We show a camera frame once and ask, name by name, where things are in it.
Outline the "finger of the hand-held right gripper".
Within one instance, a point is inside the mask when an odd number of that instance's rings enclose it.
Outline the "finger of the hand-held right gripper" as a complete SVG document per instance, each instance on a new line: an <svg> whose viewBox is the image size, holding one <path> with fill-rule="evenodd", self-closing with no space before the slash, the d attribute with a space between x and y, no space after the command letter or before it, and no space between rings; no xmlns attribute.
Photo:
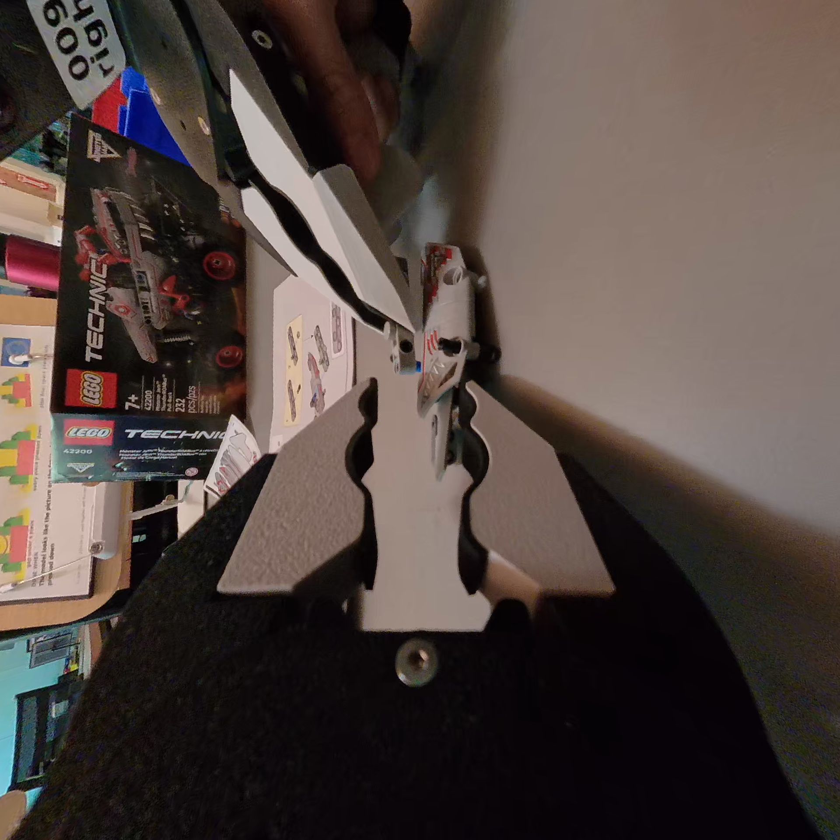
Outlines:
<svg viewBox="0 0 840 840"><path fill-rule="evenodd" d="M248 221L295 277L349 309L373 329L383 329L387 323L394 322L394 318L362 301L345 271L321 247L304 217L282 192L271 186L247 186L242 189L240 199Z"/></svg>
<svg viewBox="0 0 840 840"><path fill-rule="evenodd" d="M262 107L235 70L228 78L233 116L255 167L240 192L247 186L271 186L287 196L362 301L403 327L420 330L419 296L351 168L336 164L313 170L279 109Z"/></svg>

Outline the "person's right hand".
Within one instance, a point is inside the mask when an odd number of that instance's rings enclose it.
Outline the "person's right hand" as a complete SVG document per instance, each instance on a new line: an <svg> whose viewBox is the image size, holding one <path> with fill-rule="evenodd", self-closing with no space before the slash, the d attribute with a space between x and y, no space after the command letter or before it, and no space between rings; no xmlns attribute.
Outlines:
<svg viewBox="0 0 840 840"><path fill-rule="evenodd" d="M308 94L358 180L372 183L401 116L401 75L412 19L404 2L267 1ZM396 70L364 69L363 42L393 49Z"/></svg>

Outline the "small grey brick beam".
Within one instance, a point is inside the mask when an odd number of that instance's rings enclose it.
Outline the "small grey brick beam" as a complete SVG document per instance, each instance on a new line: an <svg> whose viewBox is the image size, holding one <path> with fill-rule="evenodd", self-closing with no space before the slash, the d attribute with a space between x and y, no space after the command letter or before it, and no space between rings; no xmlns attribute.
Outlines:
<svg viewBox="0 0 840 840"><path fill-rule="evenodd" d="M415 375L419 370L415 350L415 333L393 321L385 323L383 333L390 345L390 359L394 373L397 375Z"/></svg>

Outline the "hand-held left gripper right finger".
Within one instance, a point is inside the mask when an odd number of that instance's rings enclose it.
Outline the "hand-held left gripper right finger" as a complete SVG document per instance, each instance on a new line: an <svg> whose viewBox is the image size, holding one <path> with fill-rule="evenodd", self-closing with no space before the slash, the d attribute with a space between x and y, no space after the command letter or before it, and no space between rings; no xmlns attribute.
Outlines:
<svg viewBox="0 0 840 840"><path fill-rule="evenodd" d="M459 399L469 475L458 574L486 599L608 598L615 585L546 440L474 382Z"/></svg>

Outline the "open instruction booklet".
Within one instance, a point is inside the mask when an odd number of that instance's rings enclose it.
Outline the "open instruction booklet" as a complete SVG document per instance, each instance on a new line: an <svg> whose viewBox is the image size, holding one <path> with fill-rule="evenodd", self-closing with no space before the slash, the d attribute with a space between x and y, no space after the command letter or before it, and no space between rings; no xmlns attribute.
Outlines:
<svg viewBox="0 0 840 840"><path fill-rule="evenodd" d="M271 454L353 389L354 320L350 313L289 277L273 297Z"/></svg>

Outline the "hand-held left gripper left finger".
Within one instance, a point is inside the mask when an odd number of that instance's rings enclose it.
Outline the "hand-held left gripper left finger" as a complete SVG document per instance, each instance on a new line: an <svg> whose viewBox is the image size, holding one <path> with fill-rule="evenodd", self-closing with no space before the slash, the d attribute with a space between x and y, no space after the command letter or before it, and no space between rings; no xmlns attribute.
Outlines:
<svg viewBox="0 0 840 840"><path fill-rule="evenodd" d="M280 447L219 594L349 599L373 589L378 546L364 477L378 396L377 380L363 380Z"/></svg>

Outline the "blue plastic bin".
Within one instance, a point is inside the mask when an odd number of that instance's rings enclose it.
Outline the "blue plastic bin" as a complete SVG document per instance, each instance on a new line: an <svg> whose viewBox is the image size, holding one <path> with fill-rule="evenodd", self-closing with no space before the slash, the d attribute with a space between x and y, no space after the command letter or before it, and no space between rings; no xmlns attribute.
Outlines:
<svg viewBox="0 0 840 840"><path fill-rule="evenodd" d="M189 165L154 104L146 79L132 68L94 101L93 123L174 161Z"/></svg>

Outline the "magenta bottle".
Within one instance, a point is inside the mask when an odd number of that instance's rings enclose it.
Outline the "magenta bottle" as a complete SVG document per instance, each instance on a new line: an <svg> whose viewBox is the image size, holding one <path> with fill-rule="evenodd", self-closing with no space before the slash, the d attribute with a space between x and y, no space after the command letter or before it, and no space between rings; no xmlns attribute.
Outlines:
<svg viewBox="0 0 840 840"><path fill-rule="evenodd" d="M60 247L17 235L2 234L1 239L2 281L36 297L57 297Z"/></svg>

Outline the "white sheet with brick pictures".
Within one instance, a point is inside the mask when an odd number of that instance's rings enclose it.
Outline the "white sheet with brick pictures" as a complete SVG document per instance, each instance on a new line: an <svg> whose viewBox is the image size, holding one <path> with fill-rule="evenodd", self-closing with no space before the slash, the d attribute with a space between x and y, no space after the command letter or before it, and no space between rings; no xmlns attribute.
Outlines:
<svg viewBox="0 0 840 840"><path fill-rule="evenodd" d="M122 492L60 478L49 410L55 328L1 327L1 604L80 600L119 551Z"/></svg>

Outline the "grey red toy car panel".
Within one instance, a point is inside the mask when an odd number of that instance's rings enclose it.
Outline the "grey red toy car panel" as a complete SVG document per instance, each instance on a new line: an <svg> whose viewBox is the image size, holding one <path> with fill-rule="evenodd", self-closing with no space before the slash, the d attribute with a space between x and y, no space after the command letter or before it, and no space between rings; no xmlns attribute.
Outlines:
<svg viewBox="0 0 840 840"><path fill-rule="evenodd" d="M461 460L459 390L478 365L496 364L498 347L478 338L476 297L487 277L467 267L455 245L428 243L421 262L423 329L419 334L416 410L429 422L434 476Z"/></svg>

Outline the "black toy set box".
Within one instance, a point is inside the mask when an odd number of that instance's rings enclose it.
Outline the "black toy set box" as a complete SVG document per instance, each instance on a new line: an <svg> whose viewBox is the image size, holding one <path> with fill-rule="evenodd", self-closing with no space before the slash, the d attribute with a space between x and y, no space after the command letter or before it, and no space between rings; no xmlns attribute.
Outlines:
<svg viewBox="0 0 840 840"><path fill-rule="evenodd" d="M245 417L245 231L188 165L72 116L50 413L60 478L204 479Z"/></svg>

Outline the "sticker sheet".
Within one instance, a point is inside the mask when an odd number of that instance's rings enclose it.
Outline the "sticker sheet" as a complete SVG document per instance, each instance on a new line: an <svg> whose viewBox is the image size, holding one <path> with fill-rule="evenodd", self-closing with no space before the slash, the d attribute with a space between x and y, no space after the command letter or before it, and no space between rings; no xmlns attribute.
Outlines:
<svg viewBox="0 0 840 840"><path fill-rule="evenodd" d="M206 504L210 507L224 497L262 455L256 437L249 428L239 418L231 416L204 480Z"/></svg>

